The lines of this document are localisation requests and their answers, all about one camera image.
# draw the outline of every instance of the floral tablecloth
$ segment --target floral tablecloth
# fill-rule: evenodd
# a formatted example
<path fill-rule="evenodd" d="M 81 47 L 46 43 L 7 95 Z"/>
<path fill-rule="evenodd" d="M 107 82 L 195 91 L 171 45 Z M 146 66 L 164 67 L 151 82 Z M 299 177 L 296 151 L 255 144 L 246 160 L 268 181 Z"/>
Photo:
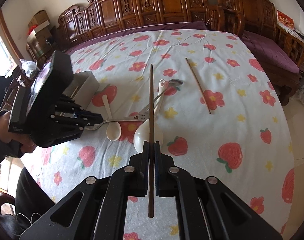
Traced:
<path fill-rule="evenodd" d="M 185 57 L 199 78 L 208 113 Z M 158 125 L 161 152 L 192 176 L 214 175 L 281 232 L 294 187 L 292 143 L 273 86 L 260 64 L 233 34 L 202 30 L 149 31 L 98 42 L 71 55 L 73 71 L 91 70 L 100 82 L 88 110 L 107 118 L 107 95 L 114 118 L 148 104 L 149 66 L 155 95 L 160 79 L 183 81 L 163 99 Z M 116 142 L 107 125 L 81 138 L 25 154 L 23 163 L 40 187 L 58 202 L 87 176 L 103 178 L 136 154 L 133 135 L 140 122 L 120 122 Z M 129 197 L 124 239 L 178 239 L 173 198 L 156 198 L 155 217 L 147 198 Z"/>

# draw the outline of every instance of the hand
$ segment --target hand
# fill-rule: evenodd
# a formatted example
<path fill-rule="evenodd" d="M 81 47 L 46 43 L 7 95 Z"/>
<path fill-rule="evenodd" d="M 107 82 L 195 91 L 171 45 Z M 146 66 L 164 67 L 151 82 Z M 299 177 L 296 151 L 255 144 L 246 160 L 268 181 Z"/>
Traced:
<path fill-rule="evenodd" d="M 4 143 L 9 143 L 11 140 L 15 140 L 23 144 L 21 146 L 22 153 L 32 153 L 36 145 L 32 141 L 29 135 L 21 133 L 11 133 L 8 131 L 8 123 L 10 120 L 11 111 L 8 111 L 0 117 L 0 140 Z"/>

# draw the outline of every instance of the tiled floor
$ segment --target tiled floor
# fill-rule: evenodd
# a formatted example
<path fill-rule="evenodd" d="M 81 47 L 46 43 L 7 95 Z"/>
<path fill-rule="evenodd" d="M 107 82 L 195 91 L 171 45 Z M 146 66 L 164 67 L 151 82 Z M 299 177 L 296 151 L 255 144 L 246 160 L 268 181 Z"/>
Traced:
<path fill-rule="evenodd" d="M 290 239 L 304 220 L 304 106 L 291 100 L 283 107 L 292 139 L 294 155 L 294 193 L 283 239 Z"/>

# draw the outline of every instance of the plastic bag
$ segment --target plastic bag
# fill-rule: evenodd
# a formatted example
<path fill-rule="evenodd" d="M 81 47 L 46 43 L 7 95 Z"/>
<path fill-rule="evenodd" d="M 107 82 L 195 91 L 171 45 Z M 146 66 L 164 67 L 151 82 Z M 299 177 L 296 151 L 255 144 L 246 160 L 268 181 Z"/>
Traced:
<path fill-rule="evenodd" d="M 34 80 L 34 77 L 39 73 L 39 68 L 36 63 L 33 61 L 26 61 L 25 59 L 20 59 L 22 63 L 22 69 L 25 71 L 25 74 L 29 80 Z"/>

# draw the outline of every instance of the metal screw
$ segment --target metal screw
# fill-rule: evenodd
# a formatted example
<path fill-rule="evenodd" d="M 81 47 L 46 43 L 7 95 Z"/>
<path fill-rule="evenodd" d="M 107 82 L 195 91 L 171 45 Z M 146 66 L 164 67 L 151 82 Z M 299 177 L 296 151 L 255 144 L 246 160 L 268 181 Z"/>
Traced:
<path fill-rule="evenodd" d="M 128 172 L 128 173 L 131 173 L 131 172 L 133 172 L 135 170 L 135 168 L 133 167 L 133 166 L 126 166 L 125 168 L 124 168 L 124 171 L 125 172 Z"/>
<path fill-rule="evenodd" d="M 94 178 L 94 177 L 88 177 L 88 178 L 86 178 L 86 180 L 85 180 L 85 182 L 86 182 L 87 184 L 93 184 L 93 183 L 95 183 L 95 181 L 96 181 L 96 178 Z"/>
<path fill-rule="evenodd" d="M 216 177 L 209 177 L 208 178 L 208 183 L 210 184 L 217 184 L 218 179 Z"/>
<path fill-rule="evenodd" d="M 178 167 L 175 167 L 175 166 L 169 168 L 169 171 L 170 171 L 171 173 L 178 173 L 179 170 L 180 170 L 180 169 L 179 169 Z"/>

